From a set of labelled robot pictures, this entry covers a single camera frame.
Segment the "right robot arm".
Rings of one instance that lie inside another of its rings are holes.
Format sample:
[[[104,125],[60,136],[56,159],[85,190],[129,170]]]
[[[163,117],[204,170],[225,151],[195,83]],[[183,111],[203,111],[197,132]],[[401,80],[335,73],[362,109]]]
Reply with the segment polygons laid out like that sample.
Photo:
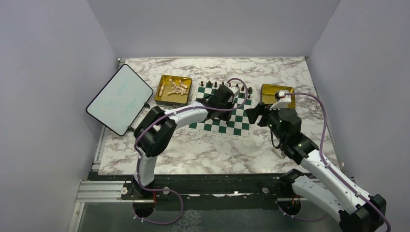
[[[271,110],[261,102],[247,109],[246,114],[250,124],[267,126],[278,139],[282,153],[321,183],[292,169],[280,177],[282,195],[308,199],[338,222],[344,232],[374,232],[384,224],[386,200],[360,188],[320,153],[318,146],[301,132],[302,120],[294,109]]]

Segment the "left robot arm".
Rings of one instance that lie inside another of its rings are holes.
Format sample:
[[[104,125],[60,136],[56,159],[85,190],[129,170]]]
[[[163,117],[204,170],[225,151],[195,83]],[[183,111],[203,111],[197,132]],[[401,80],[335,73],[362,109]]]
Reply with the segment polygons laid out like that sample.
[[[133,133],[138,153],[133,191],[139,198],[150,196],[157,157],[167,148],[175,130],[207,120],[229,121],[239,92],[238,86],[220,85],[213,94],[190,105],[173,110],[156,106],[147,113]]]

